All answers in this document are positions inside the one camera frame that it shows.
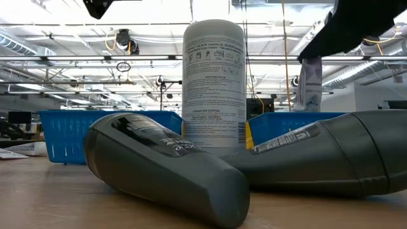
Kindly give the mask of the white flat package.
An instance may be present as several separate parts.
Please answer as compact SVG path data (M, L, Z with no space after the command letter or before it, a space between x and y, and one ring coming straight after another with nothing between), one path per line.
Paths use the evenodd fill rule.
M28 156L0 148L0 160L16 160L25 158L28 158Z
M46 156L47 148L44 141L30 142L27 144L21 144L17 146L10 146L5 150L12 151L25 156Z

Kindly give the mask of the blue plastic slotted basket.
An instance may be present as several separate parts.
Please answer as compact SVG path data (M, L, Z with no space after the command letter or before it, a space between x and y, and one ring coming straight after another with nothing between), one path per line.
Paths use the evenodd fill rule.
M84 164L82 143L88 127L117 111L42 111L48 158L53 163Z
M247 121L255 146L315 121L340 115L343 113L267 112Z

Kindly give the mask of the gray body wash bottle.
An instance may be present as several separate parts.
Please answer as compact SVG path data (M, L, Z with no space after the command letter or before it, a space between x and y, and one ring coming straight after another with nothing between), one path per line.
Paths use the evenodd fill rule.
M366 197L407 189L407 110L345 113L222 159L251 188Z
M249 184L239 170L139 113L94 121L83 138L88 168L110 187L223 229L245 221Z

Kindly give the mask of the dark cluttered background desk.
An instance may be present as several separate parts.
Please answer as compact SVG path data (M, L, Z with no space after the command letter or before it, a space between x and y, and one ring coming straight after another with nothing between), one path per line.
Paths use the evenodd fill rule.
M0 148L44 140L43 126L38 113L0 112Z

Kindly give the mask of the silver ceiling air duct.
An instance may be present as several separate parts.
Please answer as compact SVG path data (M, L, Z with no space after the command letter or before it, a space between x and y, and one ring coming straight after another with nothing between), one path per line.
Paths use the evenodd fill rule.
M56 53L44 46L33 45L6 33L0 32L0 46L25 56L55 56Z
M367 61L357 66L346 67L336 73L329 75L322 81L322 86L327 88L337 88L355 80L363 78L373 71L381 71L385 68L385 63L390 61L407 61L407 38L390 45L385 49L387 55L372 56Z

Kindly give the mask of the black background monitor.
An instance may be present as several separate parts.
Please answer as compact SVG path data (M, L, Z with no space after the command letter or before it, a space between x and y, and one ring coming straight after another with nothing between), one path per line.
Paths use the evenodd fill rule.
M246 99L246 118L249 120L267 112L274 112L274 99Z

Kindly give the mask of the white wipes canister yellow label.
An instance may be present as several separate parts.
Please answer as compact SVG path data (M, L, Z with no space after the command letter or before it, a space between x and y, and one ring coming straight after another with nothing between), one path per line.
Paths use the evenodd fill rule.
M245 38L228 20L193 22L183 34L183 136L217 156L245 145Z

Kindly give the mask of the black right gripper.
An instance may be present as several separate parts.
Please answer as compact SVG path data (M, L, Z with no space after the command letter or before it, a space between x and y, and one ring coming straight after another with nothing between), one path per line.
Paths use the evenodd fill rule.
M348 52L362 38L379 37L389 30L405 10L407 0L338 0L335 14L298 55L298 60Z

